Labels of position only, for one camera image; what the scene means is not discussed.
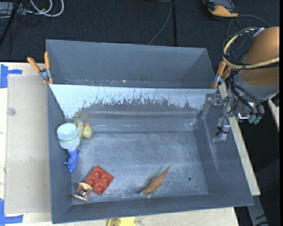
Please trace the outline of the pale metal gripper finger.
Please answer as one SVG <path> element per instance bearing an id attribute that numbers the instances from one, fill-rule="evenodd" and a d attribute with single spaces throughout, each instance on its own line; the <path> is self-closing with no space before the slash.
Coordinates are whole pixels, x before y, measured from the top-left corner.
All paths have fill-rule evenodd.
<path id="1" fill-rule="evenodd" d="M 206 95 L 206 101 L 202 109 L 203 116 L 206 116 L 211 106 L 224 105 L 224 100 L 221 95 Z"/>
<path id="2" fill-rule="evenodd" d="M 212 137 L 213 142 L 222 142 L 227 140 L 231 128 L 227 119 L 218 119 L 216 134 Z"/>

